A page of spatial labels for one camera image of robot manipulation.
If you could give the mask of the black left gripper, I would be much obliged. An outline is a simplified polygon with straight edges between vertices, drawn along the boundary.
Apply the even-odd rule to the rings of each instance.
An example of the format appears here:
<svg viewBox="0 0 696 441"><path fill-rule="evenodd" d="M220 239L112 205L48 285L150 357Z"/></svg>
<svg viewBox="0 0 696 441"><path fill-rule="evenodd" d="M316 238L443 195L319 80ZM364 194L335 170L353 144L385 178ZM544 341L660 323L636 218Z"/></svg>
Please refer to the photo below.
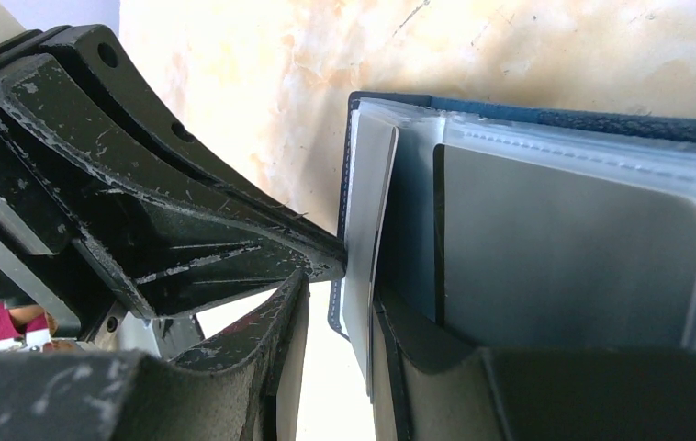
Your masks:
<svg viewBox="0 0 696 441"><path fill-rule="evenodd" d="M175 317L296 271L338 280L346 260L189 132L108 27L0 43L0 273L67 335L114 307Z"/></svg>

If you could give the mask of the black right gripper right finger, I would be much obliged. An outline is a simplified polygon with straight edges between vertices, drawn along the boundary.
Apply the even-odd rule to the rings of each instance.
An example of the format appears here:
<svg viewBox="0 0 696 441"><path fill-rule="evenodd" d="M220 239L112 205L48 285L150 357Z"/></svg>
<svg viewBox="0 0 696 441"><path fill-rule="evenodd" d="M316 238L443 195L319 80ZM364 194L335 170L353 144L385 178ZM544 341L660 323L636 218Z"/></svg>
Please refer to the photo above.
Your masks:
<svg viewBox="0 0 696 441"><path fill-rule="evenodd" d="M394 294L372 328L381 440L696 440L696 353L477 347Z"/></svg>

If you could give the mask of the blue leather card holder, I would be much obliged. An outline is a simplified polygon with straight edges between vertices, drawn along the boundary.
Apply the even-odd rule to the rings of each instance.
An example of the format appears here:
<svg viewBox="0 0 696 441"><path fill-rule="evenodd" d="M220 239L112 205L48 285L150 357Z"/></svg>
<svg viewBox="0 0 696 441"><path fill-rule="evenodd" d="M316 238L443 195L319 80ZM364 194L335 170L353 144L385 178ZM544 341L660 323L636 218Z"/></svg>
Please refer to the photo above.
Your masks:
<svg viewBox="0 0 696 441"><path fill-rule="evenodd" d="M364 380L383 289L475 345L696 351L696 119L353 92L338 234Z"/></svg>

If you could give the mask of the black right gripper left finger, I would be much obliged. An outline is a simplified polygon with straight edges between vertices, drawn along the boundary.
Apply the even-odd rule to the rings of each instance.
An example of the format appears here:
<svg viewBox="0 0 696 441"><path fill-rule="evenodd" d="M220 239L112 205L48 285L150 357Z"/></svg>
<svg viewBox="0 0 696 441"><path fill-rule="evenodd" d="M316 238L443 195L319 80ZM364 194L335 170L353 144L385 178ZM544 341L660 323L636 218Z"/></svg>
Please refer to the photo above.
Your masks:
<svg viewBox="0 0 696 441"><path fill-rule="evenodd" d="M309 283L171 360L141 351L0 352L0 440L292 440Z"/></svg>

